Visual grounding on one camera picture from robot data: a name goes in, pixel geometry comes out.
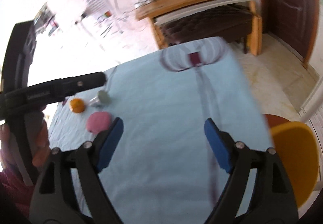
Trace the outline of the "person's left hand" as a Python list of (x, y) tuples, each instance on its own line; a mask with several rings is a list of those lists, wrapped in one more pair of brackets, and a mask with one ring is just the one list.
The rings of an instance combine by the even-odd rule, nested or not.
[[(12, 153), (9, 150), (10, 128), (7, 124), (1, 125), (1, 166), (3, 169), (16, 167)], [(50, 154), (48, 128), (45, 120), (35, 136), (35, 145), (37, 150), (33, 156), (32, 163), (39, 168), (44, 165)]]

